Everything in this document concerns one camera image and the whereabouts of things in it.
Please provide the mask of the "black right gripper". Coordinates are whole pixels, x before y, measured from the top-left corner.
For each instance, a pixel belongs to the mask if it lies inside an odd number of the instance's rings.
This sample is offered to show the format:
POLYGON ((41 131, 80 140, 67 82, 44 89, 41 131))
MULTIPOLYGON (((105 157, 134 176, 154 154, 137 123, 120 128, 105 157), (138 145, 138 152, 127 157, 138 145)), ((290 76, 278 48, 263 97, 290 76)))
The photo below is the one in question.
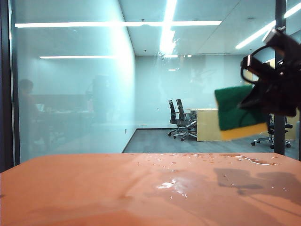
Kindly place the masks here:
POLYGON ((238 107, 295 116, 301 107, 301 45, 286 34, 269 34, 263 41, 264 48, 273 48, 283 59, 271 67, 256 59, 255 52, 243 58, 241 69, 259 79, 238 107))

